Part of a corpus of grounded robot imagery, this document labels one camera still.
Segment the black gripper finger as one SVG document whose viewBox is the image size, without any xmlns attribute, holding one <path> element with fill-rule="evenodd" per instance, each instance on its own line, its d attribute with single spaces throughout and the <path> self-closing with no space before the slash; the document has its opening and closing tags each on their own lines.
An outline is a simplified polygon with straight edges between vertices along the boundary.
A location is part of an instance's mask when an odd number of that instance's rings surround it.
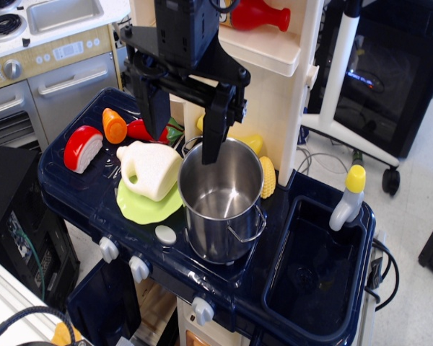
<svg viewBox="0 0 433 346">
<path fill-rule="evenodd" d="M 202 164 L 217 161 L 219 150 L 227 137 L 229 126 L 236 119 L 237 104 L 234 101 L 236 86 L 218 83 L 211 103 L 204 115 Z"/>
<path fill-rule="evenodd" d="M 139 76 L 135 81 L 135 98 L 147 133 L 156 141 L 170 120 L 170 98 L 151 79 Z"/>
</svg>

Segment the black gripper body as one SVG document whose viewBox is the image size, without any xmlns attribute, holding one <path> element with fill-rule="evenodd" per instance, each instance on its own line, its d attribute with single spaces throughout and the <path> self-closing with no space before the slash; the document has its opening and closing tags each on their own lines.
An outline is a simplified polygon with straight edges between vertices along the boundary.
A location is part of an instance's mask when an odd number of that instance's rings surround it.
<svg viewBox="0 0 433 346">
<path fill-rule="evenodd" d="M 235 122 L 241 123 L 247 111 L 245 87 L 250 83 L 250 73 L 229 56 L 213 36 L 203 57 L 194 67 L 167 62 L 159 57 L 158 44 L 153 40 L 154 27 L 127 26 L 121 30 L 121 39 L 127 47 L 125 66 L 135 96 L 135 81 L 139 76 L 151 79 L 164 92 L 180 97 L 206 109 L 214 96 L 218 83 L 236 86 L 234 101 L 237 104 Z"/>
</svg>

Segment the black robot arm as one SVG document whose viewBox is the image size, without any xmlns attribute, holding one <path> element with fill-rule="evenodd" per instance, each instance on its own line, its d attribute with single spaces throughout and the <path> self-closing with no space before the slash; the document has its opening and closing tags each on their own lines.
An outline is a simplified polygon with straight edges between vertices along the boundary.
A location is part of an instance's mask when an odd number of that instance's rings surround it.
<svg viewBox="0 0 433 346">
<path fill-rule="evenodd" d="M 217 161 L 229 128 L 246 114 L 250 72 L 219 41 L 218 1 L 155 1 L 154 27 L 127 26 L 126 68 L 146 131 L 158 139 L 170 95 L 204 108 L 202 162 Z"/>
</svg>

